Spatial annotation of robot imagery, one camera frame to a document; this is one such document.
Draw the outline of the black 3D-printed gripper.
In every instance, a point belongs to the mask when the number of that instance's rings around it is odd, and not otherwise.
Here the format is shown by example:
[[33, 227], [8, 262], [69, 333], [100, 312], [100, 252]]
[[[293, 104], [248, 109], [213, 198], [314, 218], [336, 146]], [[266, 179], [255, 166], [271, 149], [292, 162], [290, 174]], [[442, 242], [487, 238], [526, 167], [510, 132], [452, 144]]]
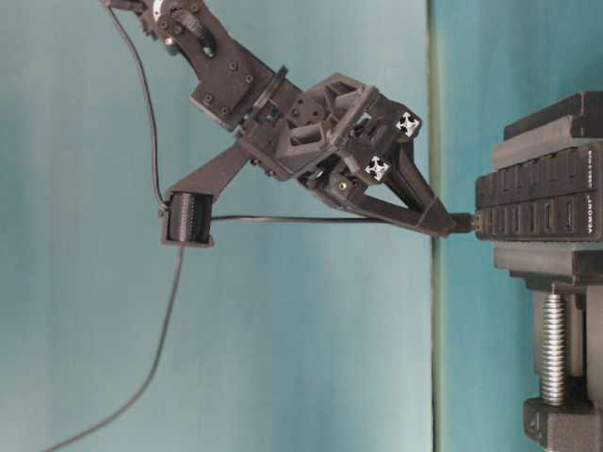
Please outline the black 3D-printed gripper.
[[[421, 127], [406, 105], [342, 73], [301, 90], [277, 72], [253, 100], [236, 142], [248, 162], [279, 181], [296, 180], [334, 209], [430, 236], [457, 234], [460, 224], [415, 164]], [[406, 208], [367, 194], [378, 185]]]

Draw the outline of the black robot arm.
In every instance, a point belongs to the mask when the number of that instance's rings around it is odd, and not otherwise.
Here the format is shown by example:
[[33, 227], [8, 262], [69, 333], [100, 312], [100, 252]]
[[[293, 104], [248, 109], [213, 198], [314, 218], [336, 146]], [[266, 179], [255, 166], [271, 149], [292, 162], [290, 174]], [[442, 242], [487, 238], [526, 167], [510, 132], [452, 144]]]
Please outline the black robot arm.
[[199, 79], [190, 99], [236, 133], [226, 151], [168, 189], [162, 240], [208, 247], [212, 207], [247, 164], [295, 180], [316, 198], [361, 216], [432, 236], [466, 232], [413, 160], [422, 122], [371, 85], [336, 73], [298, 89], [222, 26], [202, 1], [111, 1], [143, 31], [175, 48]]

